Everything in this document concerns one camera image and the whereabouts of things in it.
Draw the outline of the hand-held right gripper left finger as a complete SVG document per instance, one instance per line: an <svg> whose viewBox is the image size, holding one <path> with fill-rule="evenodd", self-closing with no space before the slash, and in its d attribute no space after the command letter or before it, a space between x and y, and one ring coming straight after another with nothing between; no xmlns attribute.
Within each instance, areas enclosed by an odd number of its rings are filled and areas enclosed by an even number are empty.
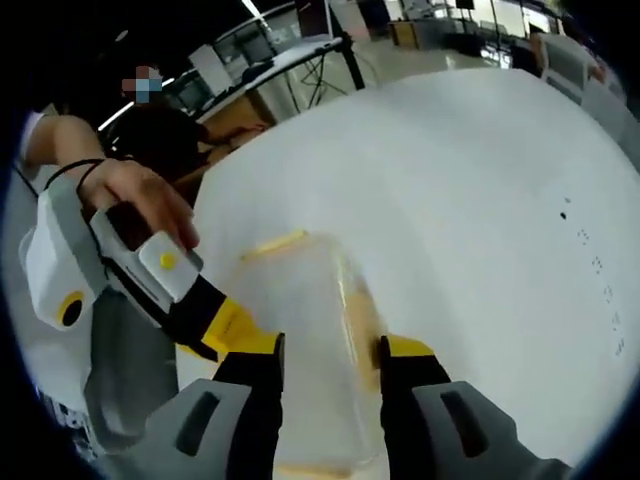
<svg viewBox="0 0 640 480"><path fill-rule="evenodd" d="M282 333L229 352L151 414L142 438L105 458L108 479L270 479L283 421Z"/></svg>

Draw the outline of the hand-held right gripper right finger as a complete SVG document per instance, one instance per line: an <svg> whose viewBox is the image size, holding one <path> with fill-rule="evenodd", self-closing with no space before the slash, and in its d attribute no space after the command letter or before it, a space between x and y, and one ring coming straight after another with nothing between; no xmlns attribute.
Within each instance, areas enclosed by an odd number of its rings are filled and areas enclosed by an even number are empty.
<svg viewBox="0 0 640 480"><path fill-rule="evenodd" d="M381 336L381 426L393 479L566 479L536 456L515 421L466 381L454 381L419 340Z"/></svg>

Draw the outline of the person's left hand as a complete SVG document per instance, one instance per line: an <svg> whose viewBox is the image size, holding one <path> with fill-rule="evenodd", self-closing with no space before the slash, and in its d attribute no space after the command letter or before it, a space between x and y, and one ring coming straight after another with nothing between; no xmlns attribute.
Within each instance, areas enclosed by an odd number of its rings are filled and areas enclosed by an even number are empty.
<svg viewBox="0 0 640 480"><path fill-rule="evenodd" d="M101 162L80 185L80 198L104 210L129 203L152 233L167 233L185 250L199 244L192 208L162 177L135 161Z"/></svg>

